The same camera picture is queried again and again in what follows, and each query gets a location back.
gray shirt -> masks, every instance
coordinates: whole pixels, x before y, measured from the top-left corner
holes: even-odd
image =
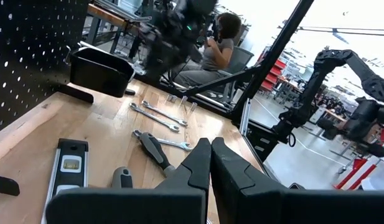
[[[222,52],[223,49],[229,48],[233,50],[233,40],[232,39],[222,39],[221,43],[218,43],[218,48]],[[215,62],[215,55],[211,47],[207,47],[203,52],[203,61],[202,69],[204,70],[219,70],[217,63]]]

screwdriver handle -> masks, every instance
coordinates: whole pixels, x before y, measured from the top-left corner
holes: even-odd
[[[150,133],[143,133],[139,140],[141,141],[143,152],[164,171],[166,177],[171,175],[175,167],[169,163],[159,141]]]
[[[132,176],[131,172],[126,167],[119,167],[113,173],[113,180],[111,181],[111,187],[120,188],[132,188]]]

chair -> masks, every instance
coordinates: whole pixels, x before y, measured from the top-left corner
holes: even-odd
[[[246,67],[247,63],[253,56],[253,53],[243,48],[234,46],[232,57],[230,58],[228,67],[224,70],[219,70],[218,72],[226,77],[238,73]],[[233,89],[235,87],[235,83],[236,82],[227,83],[224,86],[209,90],[209,92],[213,92],[216,95],[223,95],[222,98],[219,98],[218,100],[221,102],[228,103],[232,100],[234,96]]]

black pole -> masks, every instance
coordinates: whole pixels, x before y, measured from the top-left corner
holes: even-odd
[[[255,93],[259,90],[267,74],[269,74],[269,71],[276,63],[277,59],[281,55],[281,52],[284,50],[286,44],[289,42],[291,36],[298,28],[299,23],[302,21],[313,2],[314,0],[300,0],[293,13],[290,15],[287,23],[280,31],[278,38],[276,38],[276,40],[273,42],[272,47],[269,49],[266,57],[262,61],[259,71],[251,79],[246,90],[243,92],[242,96],[237,101],[237,104],[232,110],[231,113],[233,121],[240,121],[245,101],[247,98],[253,98]]]

open-end wrench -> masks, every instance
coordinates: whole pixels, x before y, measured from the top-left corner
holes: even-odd
[[[139,139],[141,137],[141,135],[142,135],[142,132],[140,130],[134,130],[132,132],[132,135],[134,137],[136,137],[137,139]],[[192,150],[192,148],[189,147],[189,143],[187,143],[187,142],[176,143],[176,142],[168,141],[168,140],[165,140],[165,139],[159,139],[159,138],[156,138],[156,139],[161,144],[166,144],[166,145],[169,145],[169,146],[175,146],[175,147],[183,149],[183,150],[185,150],[187,152],[190,152]]]
[[[169,118],[169,119],[171,119],[171,120],[173,120],[173,121],[178,122],[178,123],[179,123],[181,126],[183,126],[183,127],[186,127],[186,126],[187,126],[187,122],[184,121],[183,119],[175,118],[175,117],[173,117],[173,116],[171,116],[171,115],[169,115],[169,114],[167,114],[167,113],[165,113],[165,112],[163,112],[163,111],[161,111],[161,110],[159,110],[159,109],[157,109],[157,108],[154,108],[154,107],[151,106],[151,105],[149,104],[149,102],[147,102],[146,100],[142,101],[142,105],[145,106],[145,107],[147,107],[147,108],[149,108],[150,110],[153,110],[153,111],[155,111],[155,112],[157,112],[157,113],[159,113],[159,114],[161,114],[161,115],[166,116],[167,118]]]
[[[167,126],[171,131],[175,132],[175,133],[178,133],[179,132],[179,127],[178,126],[175,126],[171,123],[167,123],[165,121],[162,121],[161,119],[155,117],[153,114],[149,114],[148,112],[146,111],[143,111],[141,110],[140,108],[138,108],[138,106],[136,105],[136,103],[130,103],[129,104],[129,107],[132,109],[132,110],[135,110],[136,112],[139,112],[155,121],[157,121],[158,123],[162,124],[162,125],[165,125]]]

